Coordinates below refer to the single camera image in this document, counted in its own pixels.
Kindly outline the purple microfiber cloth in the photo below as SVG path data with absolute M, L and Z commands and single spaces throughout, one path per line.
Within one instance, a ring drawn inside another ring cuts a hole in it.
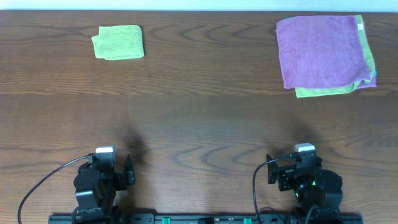
M 284 88 L 336 88 L 370 81 L 354 16 L 296 16 L 276 24 Z

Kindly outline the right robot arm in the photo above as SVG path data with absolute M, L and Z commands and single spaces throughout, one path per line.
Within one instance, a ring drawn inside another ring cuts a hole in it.
M 293 190 L 299 208 L 292 210 L 287 223 L 343 223 L 340 203 L 343 199 L 342 177 L 323 169 L 322 159 L 314 152 L 293 152 L 279 160 L 295 164 L 278 166 L 278 159 L 266 156 L 268 183 L 278 183 L 281 192 Z

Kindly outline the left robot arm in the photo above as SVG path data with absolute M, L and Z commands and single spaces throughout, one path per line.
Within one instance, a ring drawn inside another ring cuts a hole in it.
M 126 157 L 124 169 L 114 169 L 114 154 L 88 155 L 88 162 L 81 165 L 73 184 L 77 208 L 72 212 L 72 223 L 128 223 L 125 214 L 114 206 L 117 191 L 126 190 L 136 182 L 134 165 Z

